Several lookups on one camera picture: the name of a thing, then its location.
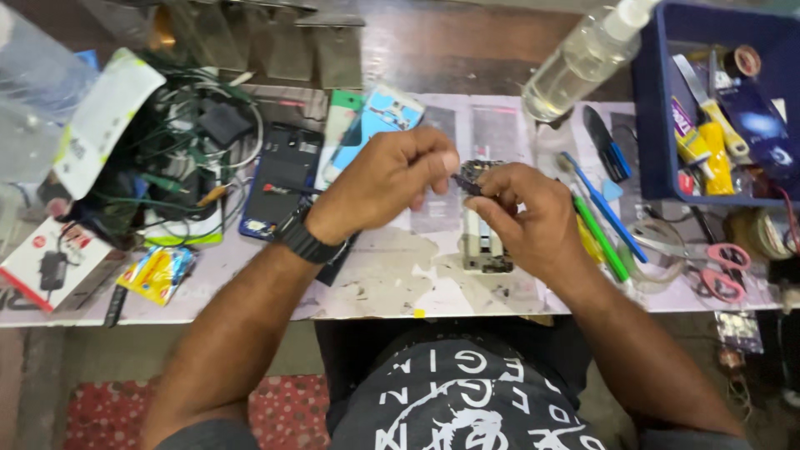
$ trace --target tape roll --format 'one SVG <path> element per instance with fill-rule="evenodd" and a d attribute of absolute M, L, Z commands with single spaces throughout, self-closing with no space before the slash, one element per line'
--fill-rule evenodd
<path fill-rule="evenodd" d="M 665 243 L 681 246 L 685 245 L 683 238 L 681 238 L 680 233 L 678 233 L 678 230 L 663 220 L 642 219 L 629 225 L 628 231 L 633 234 L 637 227 L 646 227 L 659 233 L 664 237 Z M 669 286 L 670 283 L 678 278 L 678 276 L 681 275 L 683 270 L 686 268 L 685 259 L 677 256 L 667 256 L 667 267 L 661 274 L 655 275 L 642 270 L 639 262 L 636 261 L 633 254 L 630 252 L 630 249 L 624 243 L 617 248 L 617 254 L 619 255 L 619 259 L 622 261 L 622 264 L 628 270 L 628 273 L 630 273 L 630 278 L 634 281 L 634 286 L 639 291 L 645 293 L 656 293 L 666 290 L 667 286 Z"/>

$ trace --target toothbrush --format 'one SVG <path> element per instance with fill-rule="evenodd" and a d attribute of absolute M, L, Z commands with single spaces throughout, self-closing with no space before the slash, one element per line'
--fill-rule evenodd
<path fill-rule="evenodd" d="M 592 200 L 592 203 L 594 203 L 594 205 L 600 210 L 602 216 L 605 217 L 608 223 L 611 224 L 611 226 L 614 228 L 614 231 L 617 232 L 619 237 L 622 239 L 625 245 L 628 246 L 630 251 L 636 255 L 639 261 L 646 263 L 647 255 L 645 255 L 645 252 L 636 243 L 636 241 L 634 241 L 634 237 L 630 235 L 627 228 L 622 225 L 622 221 L 619 220 L 619 217 L 617 217 L 617 215 L 614 213 L 614 210 L 611 209 L 611 206 L 609 206 L 606 199 L 603 198 L 600 191 L 592 186 L 592 183 L 589 182 L 589 179 L 583 173 L 583 170 L 581 170 L 581 167 L 572 158 L 572 156 L 565 151 L 561 152 L 558 157 L 558 165 L 561 166 L 564 171 L 578 174 L 578 177 L 581 179 L 581 181 L 583 181 L 583 184 L 586 185 L 586 189 L 589 190 L 589 198 Z"/>

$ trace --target scissors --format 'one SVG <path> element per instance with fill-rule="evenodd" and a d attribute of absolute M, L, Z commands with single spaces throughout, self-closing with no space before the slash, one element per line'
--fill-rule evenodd
<path fill-rule="evenodd" d="M 664 242 L 665 236 L 648 228 L 636 226 L 631 233 L 641 245 L 652 248 L 664 255 L 678 258 L 710 261 L 719 264 L 722 269 L 745 271 L 750 268 L 750 255 L 738 245 L 732 243 L 680 244 Z M 723 255 L 737 255 L 741 263 L 735 263 Z M 708 288 L 711 295 L 727 303 L 739 303 L 745 296 L 745 289 L 733 281 L 728 275 L 713 269 L 700 271 L 700 280 Z"/>

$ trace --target green screwdriver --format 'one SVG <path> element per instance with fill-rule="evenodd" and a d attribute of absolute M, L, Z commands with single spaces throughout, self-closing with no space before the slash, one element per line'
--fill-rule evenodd
<path fill-rule="evenodd" d="M 572 194 L 572 203 L 575 205 L 575 210 L 583 217 L 583 221 L 586 222 L 586 227 L 589 228 L 592 236 L 598 241 L 600 244 L 600 248 L 602 248 L 603 255 L 606 256 L 606 262 L 611 267 L 611 271 L 614 272 L 614 275 L 617 276 L 617 280 L 620 283 L 624 283 L 630 275 L 628 275 L 628 270 L 625 269 L 625 266 L 622 265 L 622 261 L 617 256 L 617 252 L 614 251 L 614 248 L 611 246 L 611 243 L 608 242 L 606 235 L 603 234 L 600 225 L 598 225 L 597 220 L 594 220 L 594 216 L 592 215 L 592 211 L 589 210 L 589 207 L 586 205 L 586 202 L 583 201 L 580 195 Z"/>

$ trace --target clear plastic bottle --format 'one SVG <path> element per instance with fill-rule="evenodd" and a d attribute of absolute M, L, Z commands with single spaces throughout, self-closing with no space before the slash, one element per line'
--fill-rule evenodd
<path fill-rule="evenodd" d="M 0 96 L 67 123 L 98 72 L 0 2 Z"/>
<path fill-rule="evenodd" d="M 622 0 L 589 13 L 522 88 L 528 115 L 552 122 L 636 56 L 659 0 Z"/>

